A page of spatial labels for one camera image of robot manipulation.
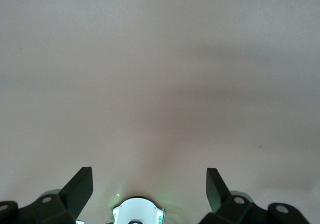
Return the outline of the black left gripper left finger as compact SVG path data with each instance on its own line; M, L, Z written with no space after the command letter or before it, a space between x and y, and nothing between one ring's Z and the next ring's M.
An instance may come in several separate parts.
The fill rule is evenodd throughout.
M0 203L2 224L75 224L93 194L93 171L82 167L60 190L48 191L25 207Z

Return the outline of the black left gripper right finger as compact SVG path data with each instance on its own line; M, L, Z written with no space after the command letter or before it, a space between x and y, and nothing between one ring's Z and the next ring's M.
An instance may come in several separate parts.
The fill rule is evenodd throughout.
M263 209L244 194L231 192L216 168L206 170L206 196L211 208L201 224L308 224L294 206L274 202Z

